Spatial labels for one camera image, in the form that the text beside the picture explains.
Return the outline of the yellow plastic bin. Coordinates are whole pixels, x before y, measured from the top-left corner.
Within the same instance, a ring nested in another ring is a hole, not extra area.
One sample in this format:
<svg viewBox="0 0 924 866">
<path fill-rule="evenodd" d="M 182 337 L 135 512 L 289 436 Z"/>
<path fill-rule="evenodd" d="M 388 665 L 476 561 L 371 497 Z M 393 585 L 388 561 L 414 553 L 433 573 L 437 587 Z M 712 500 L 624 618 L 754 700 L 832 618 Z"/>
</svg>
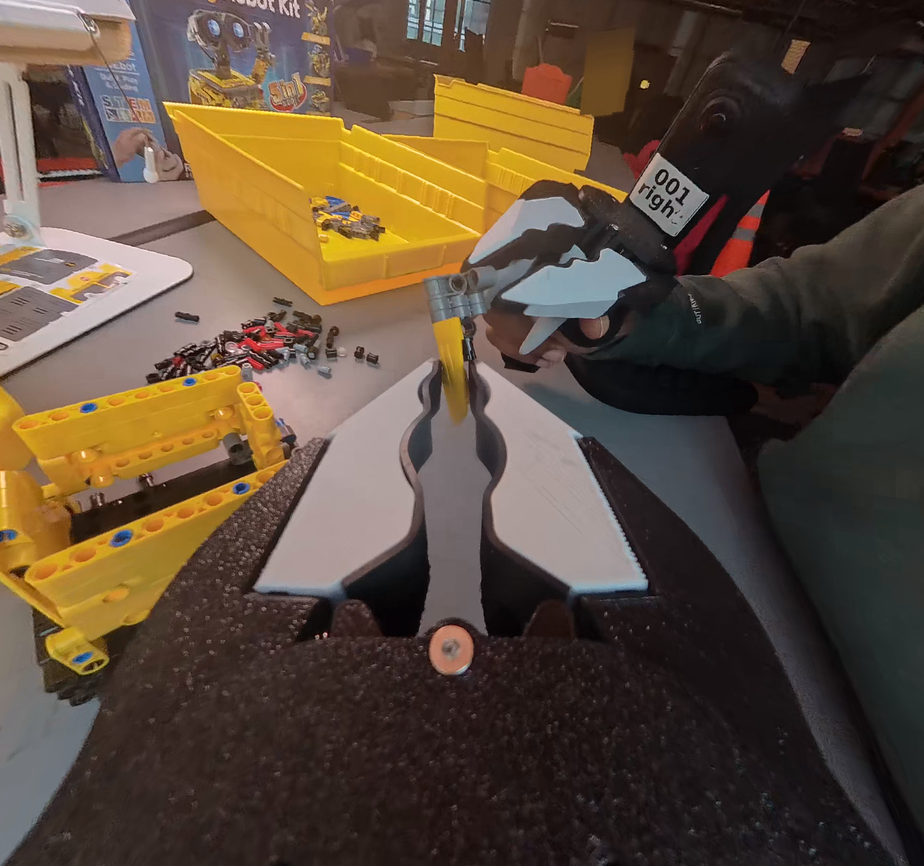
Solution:
<svg viewBox="0 0 924 866">
<path fill-rule="evenodd" d="M 449 217 L 483 233 L 522 193 L 541 180 L 571 183 L 604 191 L 617 201 L 626 191 L 569 172 L 509 148 L 491 149 L 485 142 L 423 135 L 387 134 L 385 138 L 427 157 L 414 161 L 411 171 L 455 196 Z"/>
<path fill-rule="evenodd" d="M 202 206 L 328 306 L 456 272 L 484 229 L 484 179 L 336 118 L 167 102 Z M 357 205 L 378 239 L 322 237 L 318 200 Z"/>
<path fill-rule="evenodd" d="M 447 75 L 434 76 L 433 135 L 510 149 L 560 169 L 587 167 L 594 119 L 578 109 L 469 84 Z"/>
</svg>

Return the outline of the person's right hand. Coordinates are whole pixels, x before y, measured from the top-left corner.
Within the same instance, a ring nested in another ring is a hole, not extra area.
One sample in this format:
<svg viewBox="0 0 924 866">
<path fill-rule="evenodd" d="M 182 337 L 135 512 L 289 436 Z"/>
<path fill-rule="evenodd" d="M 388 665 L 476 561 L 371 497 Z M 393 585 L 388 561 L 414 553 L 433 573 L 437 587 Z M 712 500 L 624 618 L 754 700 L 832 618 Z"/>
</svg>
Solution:
<svg viewBox="0 0 924 866">
<path fill-rule="evenodd" d="M 532 318 L 492 311 L 483 316 L 482 321 L 487 341 L 503 355 L 520 363 L 549 368 L 563 363 L 568 354 L 588 357 L 592 350 L 603 345 L 608 334 L 617 339 L 625 337 L 633 330 L 638 319 L 639 315 L 635 312 L 618 312 L 615 329 L 607 316 L 580 319 L 576 324 L 582 336 L 590 342 L 589 347 L 575 344 L 560 331 L 556 331 L 530 352 L 520 352 L 520 348 L 533 327 Z"/>
</svg>

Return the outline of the yellow lego blade with connector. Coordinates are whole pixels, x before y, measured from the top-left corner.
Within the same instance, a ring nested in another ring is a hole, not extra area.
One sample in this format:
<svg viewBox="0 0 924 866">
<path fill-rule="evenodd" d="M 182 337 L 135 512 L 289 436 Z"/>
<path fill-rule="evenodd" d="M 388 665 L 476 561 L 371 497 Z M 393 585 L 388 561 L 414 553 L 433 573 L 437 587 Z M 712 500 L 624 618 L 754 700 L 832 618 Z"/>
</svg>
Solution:
<svg viewBox="0 0 924 866">
<path fill-rule="evenodd" d="M 476 319 L 488 310 L 486 294 L 496 276 L 492 267 L 475 267 L 423 282 L 442 364 L 446 406 L 454 424 L 468 414 L 468 364 L 476 359 Z"/>
</svg>

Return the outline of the robot kit box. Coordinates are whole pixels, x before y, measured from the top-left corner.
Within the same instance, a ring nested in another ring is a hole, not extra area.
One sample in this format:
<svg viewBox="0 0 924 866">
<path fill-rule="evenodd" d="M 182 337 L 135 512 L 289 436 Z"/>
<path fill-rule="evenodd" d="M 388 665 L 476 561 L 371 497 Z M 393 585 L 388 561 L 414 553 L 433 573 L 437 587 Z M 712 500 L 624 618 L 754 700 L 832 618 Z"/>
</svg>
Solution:
<svg viewBox="0 0 924 866">
<path fill-rule="evenodd" d="M 128 56 L 67 82 L 97 165 L 113 181 L 190 179 L 166 104 L 331 113 L 332 0 L 126 0 Z"/>
</svg>

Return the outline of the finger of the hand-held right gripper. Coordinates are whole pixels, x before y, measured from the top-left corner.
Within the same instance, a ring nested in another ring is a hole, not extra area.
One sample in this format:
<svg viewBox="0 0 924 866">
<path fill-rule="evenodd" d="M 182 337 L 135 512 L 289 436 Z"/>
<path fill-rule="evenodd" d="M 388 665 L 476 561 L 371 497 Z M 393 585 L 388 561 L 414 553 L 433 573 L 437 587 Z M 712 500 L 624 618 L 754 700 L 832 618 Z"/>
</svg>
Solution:
<svg viewBox="0 0 924 866">
<path fill-rule="evenodd" d="M 583 245 L 600 223 L 600 191 L 541 181 L 526 191 L 478 241 L 462 272 L 485 266 L 485 243 L 576 242 Z"/>
<path fill-rule="evenodd" d="M 593 318 L 648 280 L 616 249 L 588 255 L 576 242 L 487 242 L 485 266 L 495 272 L 490 311 L 532 318 Z"/>
</svg>

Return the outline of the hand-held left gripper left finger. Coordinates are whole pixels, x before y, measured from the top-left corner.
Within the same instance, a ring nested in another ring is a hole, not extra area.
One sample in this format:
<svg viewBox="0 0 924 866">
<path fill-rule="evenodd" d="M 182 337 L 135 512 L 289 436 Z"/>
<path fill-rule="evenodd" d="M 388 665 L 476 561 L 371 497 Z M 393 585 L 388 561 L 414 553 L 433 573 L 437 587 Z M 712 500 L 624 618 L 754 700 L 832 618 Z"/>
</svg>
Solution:
<svg viewBox="0 0 924 866">
<path fill-rule="evenodd" d="M 254 584 L 262 595 L 358 600 L 380 625 L 419 625 L 430 585 L 420 472 L 441 367 L 429 360 L 343 421 Z"/>
</svg>

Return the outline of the white book stand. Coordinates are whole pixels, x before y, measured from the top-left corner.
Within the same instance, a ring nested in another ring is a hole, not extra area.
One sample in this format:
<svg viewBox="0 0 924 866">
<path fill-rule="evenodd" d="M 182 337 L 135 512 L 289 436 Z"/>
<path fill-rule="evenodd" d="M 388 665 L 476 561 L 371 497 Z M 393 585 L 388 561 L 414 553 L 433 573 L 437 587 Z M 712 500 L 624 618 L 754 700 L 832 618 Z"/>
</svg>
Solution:
<svg viewBox="0 0 924 866">
<path fill-rule="evenodd" d="M 133 279 L 97 296 L 74 314 L 42 329 L 15 349 L 1 352 L 1 375 L 32 361 L 143 305 L 192 276 L 191 266 L 112 240 L 40 224 L 39 171 L 31 101 L 25 79 L 29 65 L 107 66 L 131 52 L 133 21 L 54 10 L 3 7 L 2 39 L 2 254 L 21 247 L 67 250 L 107 260 L 135 273 Z"/>
</svg>

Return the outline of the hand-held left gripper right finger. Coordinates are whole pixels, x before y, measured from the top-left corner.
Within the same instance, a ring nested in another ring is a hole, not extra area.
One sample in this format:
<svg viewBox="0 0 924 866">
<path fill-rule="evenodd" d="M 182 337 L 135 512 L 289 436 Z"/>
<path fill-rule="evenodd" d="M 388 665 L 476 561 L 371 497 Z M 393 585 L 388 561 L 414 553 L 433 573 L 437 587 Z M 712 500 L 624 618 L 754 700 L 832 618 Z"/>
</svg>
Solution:
<svg viewBox="0 0 924 866">
<path fill-rule="evenodd" d="M 488 625 L 526 625 L 548 601 L 645 599 L 650 585 L 587 454 L 591 439 L 486 364 L 469 364 Z"/>
</svg>

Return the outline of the sticker sheet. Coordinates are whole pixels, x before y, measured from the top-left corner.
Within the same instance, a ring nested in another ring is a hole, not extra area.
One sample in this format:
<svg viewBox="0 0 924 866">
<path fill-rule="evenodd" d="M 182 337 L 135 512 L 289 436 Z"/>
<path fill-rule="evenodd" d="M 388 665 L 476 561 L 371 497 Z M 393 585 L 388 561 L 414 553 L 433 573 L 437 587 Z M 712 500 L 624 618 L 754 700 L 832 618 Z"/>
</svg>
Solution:
<svg viewBox="0 0 924 866">
<path fill-rule="evenodd" d="M 2 352 L 15 349 L 134 276 L 132 270 L 110 261 L 67 250 L 27 246 L 2 254 Z"/>
</svg>

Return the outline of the person's green sweater torso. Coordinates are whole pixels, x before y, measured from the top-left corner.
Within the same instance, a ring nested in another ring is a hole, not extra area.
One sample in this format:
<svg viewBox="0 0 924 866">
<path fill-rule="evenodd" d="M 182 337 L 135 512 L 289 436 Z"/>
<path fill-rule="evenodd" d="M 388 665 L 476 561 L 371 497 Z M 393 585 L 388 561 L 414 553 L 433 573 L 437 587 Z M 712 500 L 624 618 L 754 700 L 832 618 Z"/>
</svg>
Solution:
<svg viewBox="0 0 924 866">
<path fill-rule="evenodd" d="M 922 309 L 757 467 L 771 524 L 922 829 Z"/>
</svg>

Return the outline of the pile of small lego pins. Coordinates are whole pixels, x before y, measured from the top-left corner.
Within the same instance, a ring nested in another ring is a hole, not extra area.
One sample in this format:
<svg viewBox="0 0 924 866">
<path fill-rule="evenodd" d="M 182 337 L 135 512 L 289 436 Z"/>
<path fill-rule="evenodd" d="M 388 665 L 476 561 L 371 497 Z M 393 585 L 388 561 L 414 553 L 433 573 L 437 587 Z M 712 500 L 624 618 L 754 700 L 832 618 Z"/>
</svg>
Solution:
<svg viewBox="0 0 924 866">
<path fill-rule="evenodd" d="M 348 355 L 359 363 L 380 364 L 376 352 L 362 345 L 350 352 L 339 344 L 341 338 L 340 327 L 325 324 L 323 315 L 299 310 L 292 301 L 275 296 L 264 314 L 170 352 L 154 363 L 145 382 L 183 379 L 191 384 L 195 376 L 226 366 L 236 367 L 245 381 L 293 364 L 327 376 L 329 365 Z"/>
</svg>

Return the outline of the yellow black lego robot model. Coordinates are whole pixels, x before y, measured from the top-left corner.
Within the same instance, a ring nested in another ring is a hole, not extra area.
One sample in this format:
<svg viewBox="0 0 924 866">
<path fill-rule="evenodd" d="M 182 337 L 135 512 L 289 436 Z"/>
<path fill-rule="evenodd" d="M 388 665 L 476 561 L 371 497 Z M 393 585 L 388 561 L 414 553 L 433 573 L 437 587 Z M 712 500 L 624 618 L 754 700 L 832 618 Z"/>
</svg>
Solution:
<svg viewBox="0 0 924 866">
<path fill-rule="evenodd" d="M 2 391 L 1 577 L 46 693 L 95 698 L 204 541 L 294 453 L 236 366 L 31 414 Z"/>
</svg>

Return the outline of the loose blue grey lego parts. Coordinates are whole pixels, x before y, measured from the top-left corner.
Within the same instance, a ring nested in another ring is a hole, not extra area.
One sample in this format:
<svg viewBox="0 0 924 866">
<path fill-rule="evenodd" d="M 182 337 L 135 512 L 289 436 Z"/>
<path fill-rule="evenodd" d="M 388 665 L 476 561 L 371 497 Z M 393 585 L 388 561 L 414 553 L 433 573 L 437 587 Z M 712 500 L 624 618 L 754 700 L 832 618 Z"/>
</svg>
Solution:
<svg viewBox="0 0 924 866">
<path fill-rule="evenodd" d="M 311 213 L 320 239 L 338 234 L 348 240 L 378 241 L 386 233 L 377 216 L 363 213 L 359 206 L 333 196 L 315 196 L 310 201 Z"/>
</svg>

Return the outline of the person's right forearm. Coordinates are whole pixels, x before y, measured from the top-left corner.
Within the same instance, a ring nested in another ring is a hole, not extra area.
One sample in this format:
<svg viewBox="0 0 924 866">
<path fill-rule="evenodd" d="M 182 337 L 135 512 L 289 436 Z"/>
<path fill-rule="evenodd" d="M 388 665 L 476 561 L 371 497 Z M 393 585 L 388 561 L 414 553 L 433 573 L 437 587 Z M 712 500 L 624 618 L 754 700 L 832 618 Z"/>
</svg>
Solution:
<svg viewBox="0 0 924 866">
<path fill-rule="evenodd" d="M 923 190 L 906 191 L 824 244 L 725 277 L 681 277 L 645 314 L 625 314 L 596 351 L 565 363 L 621 410 L 725 416 L 756 387 L 800 396 L 851 374 L 922 404 Z"/>
</svg>

